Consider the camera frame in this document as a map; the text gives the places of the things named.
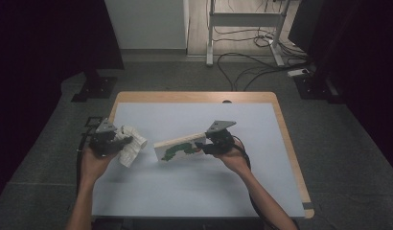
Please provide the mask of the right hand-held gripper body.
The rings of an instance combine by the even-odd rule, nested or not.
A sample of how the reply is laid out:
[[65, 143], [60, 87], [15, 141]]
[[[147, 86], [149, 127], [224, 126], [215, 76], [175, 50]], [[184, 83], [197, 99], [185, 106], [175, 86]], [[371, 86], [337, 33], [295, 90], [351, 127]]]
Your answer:
[[216, 120], [205, 132], [206, 138], [214, 145], [211, 150], [216, 150], [218, 154], [225, 154], [232, 149], [234, 139], [232, 134], [227, 130], [234, 126], [235, 121], [219, 121]]

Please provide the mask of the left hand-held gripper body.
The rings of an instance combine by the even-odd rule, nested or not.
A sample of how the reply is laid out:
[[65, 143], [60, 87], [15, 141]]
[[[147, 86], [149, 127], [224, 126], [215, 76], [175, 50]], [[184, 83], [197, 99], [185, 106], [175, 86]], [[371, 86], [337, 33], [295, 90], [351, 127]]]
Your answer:
[[110, 123], [107, 118], [103, 119], [100, 125], [95, 128], [89, 147], [101, 157], [109, 155], [108, 148], [116, 145], [114, 141], [116, 130], [117, 127]]

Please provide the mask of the white cloth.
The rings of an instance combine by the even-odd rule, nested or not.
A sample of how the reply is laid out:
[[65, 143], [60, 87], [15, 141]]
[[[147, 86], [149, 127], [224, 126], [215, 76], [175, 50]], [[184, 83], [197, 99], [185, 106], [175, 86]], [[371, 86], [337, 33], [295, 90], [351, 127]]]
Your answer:
[[118, 153], [119, 162], [127, 168], [131, 166], [138, 153], [148, 143], [148, 140], [132, 126], [121, 126], [117, 130], [116, 140], [124, 140], [129, 137], [132, 138], [131, 142], [124, 144], [123, 149]]

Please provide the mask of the caterpillar picture book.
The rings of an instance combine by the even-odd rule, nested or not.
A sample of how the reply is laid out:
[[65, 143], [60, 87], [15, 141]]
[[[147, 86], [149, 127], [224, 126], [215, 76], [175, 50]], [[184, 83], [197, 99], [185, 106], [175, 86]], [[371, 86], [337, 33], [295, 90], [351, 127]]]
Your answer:
[[172, 140], [154, 143], [154, 152], [160, 162], [171, 162], [203, 153], [197, 144], [206, 144], [206, 135], [196, 133]]

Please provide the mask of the person's left hand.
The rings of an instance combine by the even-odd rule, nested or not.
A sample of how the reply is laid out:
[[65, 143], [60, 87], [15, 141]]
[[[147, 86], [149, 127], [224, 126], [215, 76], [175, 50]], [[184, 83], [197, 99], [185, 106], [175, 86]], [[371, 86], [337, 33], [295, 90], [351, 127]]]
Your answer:
[[81, 182], [95, 183], [106, 171], [109, 163], [116, 157], [116, 153], [98, 156], [91, 148], [85, 148], [81, 160]]

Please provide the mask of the person's right hand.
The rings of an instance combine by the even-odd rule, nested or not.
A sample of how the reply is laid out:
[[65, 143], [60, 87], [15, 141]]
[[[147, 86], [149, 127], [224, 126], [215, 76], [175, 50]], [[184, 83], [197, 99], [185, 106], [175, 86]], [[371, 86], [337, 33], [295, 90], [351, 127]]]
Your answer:
[[225, 154], [215, 154], [214, 157], [222, 161], [222, 163], [232, 172], [237, 175], [243, 175], [249, 172], [247, 163], [243, 157], [242, 149], [243, 145], [235, 139], [235, 148], [232, 148]]

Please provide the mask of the black floor tape marker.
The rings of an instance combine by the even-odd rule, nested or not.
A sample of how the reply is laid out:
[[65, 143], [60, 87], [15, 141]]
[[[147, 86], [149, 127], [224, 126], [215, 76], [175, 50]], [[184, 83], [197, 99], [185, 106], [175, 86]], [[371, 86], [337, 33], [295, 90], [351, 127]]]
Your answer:
[[87, 118], [85, 127], [98, 127], [100, 123], [103, 121], [103, 117], [95, 117], [95, 116], [90, 116]]

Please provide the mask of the black stand base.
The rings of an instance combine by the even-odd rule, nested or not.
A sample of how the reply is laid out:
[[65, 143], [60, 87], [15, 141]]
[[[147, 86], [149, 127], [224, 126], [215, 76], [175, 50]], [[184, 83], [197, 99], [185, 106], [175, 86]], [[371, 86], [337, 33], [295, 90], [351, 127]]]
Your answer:
[[108, 99], [117, 82], [116, 77], [101, 77], [96, 69], [83, 71], [85, 83], [81, 91], [74, 95], [72, 103], [85, 103], [88, 99]]
[[325, 100], [329, 104], [343, 104], [339, 88], [330, 78], [321, 80], [314, 77], [294, 77], [294, 82], [302, 100]]

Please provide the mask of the black curtain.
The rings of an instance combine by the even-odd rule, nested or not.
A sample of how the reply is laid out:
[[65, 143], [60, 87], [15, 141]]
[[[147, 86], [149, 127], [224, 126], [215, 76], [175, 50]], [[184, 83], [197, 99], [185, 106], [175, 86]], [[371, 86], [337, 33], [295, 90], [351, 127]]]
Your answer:
[[289, 40], [330, 78], [393, 168], [393, 0], [300, 0]]
[[0, 0], [0, 195], [63, 81], [124, 64], [104, 0]]

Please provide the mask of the white power strip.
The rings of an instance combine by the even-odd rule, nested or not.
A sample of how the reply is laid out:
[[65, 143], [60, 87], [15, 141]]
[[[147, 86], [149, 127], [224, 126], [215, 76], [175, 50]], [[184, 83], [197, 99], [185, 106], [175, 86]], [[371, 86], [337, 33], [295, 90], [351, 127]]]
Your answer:
[[290, 78], [307, 75], [309, 73], [310, 73], [310, 71], [306, 68], [296, 69], [296, 70], [292, 70], [292, 71], [287, 72], [288, 77], [290, 77]]

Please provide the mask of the white cabinet panel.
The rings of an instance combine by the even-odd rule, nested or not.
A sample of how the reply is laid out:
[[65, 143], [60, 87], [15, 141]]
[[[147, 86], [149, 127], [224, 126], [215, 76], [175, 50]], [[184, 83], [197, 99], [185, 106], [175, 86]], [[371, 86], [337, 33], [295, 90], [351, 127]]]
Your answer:
[[189, 0], [104, 0], [123, 50], [186, 50]]

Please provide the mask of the white metal desk frame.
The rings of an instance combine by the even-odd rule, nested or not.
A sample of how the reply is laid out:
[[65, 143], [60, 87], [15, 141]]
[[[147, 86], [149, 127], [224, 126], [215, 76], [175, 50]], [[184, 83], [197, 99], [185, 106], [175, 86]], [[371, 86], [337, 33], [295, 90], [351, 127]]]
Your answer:
[[287, 18], [289, 4], [291, 0], [285, 0], [284, 7], [279, 12], [215, 12], [214, 0], [209, 0], [208, 13], [208, 38], [206, 49], [206, 65], [212, 66], [214, 63], [214, 41], [213, 31], [218, 27], [269, 27], [275, 29], [274, 37], [269, 41], [269, 48], [279, 67], [285, 65], [282, 59], [282, 49], [280, 46], [280, 35]]

